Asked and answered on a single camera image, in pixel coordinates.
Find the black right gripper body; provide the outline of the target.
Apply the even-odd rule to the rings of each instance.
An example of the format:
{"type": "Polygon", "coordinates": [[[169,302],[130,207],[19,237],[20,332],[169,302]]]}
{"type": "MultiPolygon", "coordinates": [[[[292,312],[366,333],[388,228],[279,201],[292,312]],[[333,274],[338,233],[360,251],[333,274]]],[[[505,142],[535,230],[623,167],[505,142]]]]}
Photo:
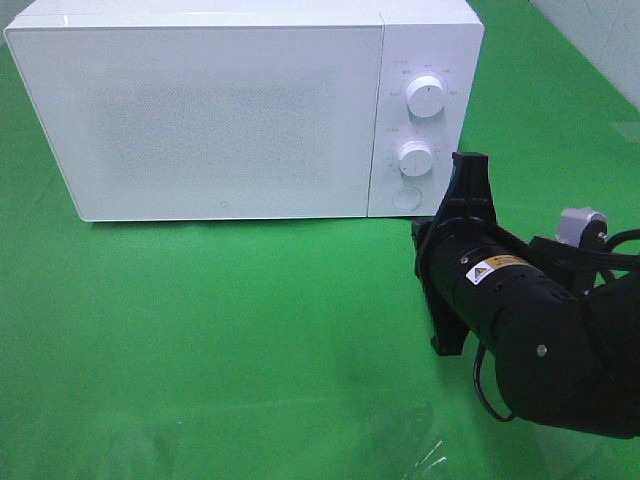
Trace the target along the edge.
{"type": "Polygon", "coordinates": [[[473,333],[495,352],[515,289],[528,278],[523,242],[495,224],[463,220],[417,222],[414,237],[434,350],[459,355],[473,333]]]}

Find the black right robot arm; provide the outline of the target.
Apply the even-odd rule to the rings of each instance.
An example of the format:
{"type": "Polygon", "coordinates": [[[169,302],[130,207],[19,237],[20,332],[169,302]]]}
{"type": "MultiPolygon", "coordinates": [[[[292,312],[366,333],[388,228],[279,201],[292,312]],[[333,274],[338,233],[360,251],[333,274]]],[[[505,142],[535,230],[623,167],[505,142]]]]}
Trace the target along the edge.
{"type": "Polygon", "coordinates": [[[510,418],[636,437],[639,259],[619,247],[638,231],[612,235],[601,213],[568,208],[556,239],[524,242],[497,222],[487,157],[453,165],[437,213],[412,224],[436,353],[458,355],[474,334],[510,418]]]}

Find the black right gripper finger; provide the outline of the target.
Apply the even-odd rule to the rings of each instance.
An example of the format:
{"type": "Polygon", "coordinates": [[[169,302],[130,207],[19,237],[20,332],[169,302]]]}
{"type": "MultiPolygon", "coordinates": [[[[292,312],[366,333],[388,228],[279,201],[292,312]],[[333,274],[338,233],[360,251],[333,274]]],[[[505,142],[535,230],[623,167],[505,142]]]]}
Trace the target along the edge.
{"type": "Polygon", "coordinates": [[[489,157],[478,152],[453,152],[449,186],[434,222],[444,225],[454,220],[497,223],[489,180],[489,157]]]}

